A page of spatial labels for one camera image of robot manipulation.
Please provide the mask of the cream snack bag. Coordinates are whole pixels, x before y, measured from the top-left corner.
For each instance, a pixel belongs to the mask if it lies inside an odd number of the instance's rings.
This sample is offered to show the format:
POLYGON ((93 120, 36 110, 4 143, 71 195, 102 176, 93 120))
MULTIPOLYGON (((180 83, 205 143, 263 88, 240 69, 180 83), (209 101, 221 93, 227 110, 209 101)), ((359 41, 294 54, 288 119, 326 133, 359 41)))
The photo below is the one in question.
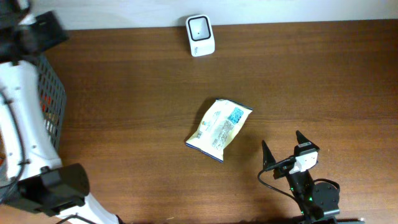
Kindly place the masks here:
POLYGON ((217 99, 202 117, 197 130, 185 141, 212 159, 223 162, 224 149, 240 132, 252 108, 227 99, 217 99))

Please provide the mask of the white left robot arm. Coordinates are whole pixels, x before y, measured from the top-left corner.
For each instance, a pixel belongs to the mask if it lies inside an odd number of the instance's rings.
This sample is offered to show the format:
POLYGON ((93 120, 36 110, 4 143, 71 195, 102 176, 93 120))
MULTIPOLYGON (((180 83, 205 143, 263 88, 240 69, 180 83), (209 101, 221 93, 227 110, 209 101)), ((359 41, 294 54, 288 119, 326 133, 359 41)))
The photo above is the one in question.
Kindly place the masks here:
POLYGON ((67 39, 54 12, 1 2, 1 203, 60 223, 120 223, 91 194, 83 166, 58 155, 66 94, 44 52, 67 39))

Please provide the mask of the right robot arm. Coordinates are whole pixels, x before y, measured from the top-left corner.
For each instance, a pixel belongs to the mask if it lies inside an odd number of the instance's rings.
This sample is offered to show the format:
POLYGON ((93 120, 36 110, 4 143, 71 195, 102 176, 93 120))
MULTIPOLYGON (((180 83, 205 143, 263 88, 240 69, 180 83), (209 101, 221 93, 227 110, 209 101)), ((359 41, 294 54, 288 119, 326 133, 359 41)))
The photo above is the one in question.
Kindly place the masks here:
POLYGON ((295 132, 297 145, 294 153, 277 162, 265 141, 262 141, 262 170, 258 181, 282 195, 291 198, 299 207, 301 215, 294 217, 294 223, 364 223, 364 220, 339 220, 340 185, 329 179, 313 179, 310 169, 318 163, 320 148, 300 131, 295 132), (272 171, 274 179, 285 177, 290 194, 265 183, 261 175, 272 171))

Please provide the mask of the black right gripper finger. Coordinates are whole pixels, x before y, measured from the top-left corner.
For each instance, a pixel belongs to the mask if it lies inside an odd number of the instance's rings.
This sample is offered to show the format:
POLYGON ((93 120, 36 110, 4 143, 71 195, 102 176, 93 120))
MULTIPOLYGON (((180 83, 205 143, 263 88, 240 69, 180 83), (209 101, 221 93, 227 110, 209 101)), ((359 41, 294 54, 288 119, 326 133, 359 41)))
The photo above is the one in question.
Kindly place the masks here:
POLYGON ((275 164, 275 158, 271 153, 268 145, 266 144, 265 140, 262 140, 262 166, 264 170, 272 169, 272 166, 275 164))
POLYGON ((295 151, 307 151, 307 150, 316 150, 319 151, 320 148, 307 139, 299 130, 296 132, 297 142, 298 144, 295 146, 295 151))

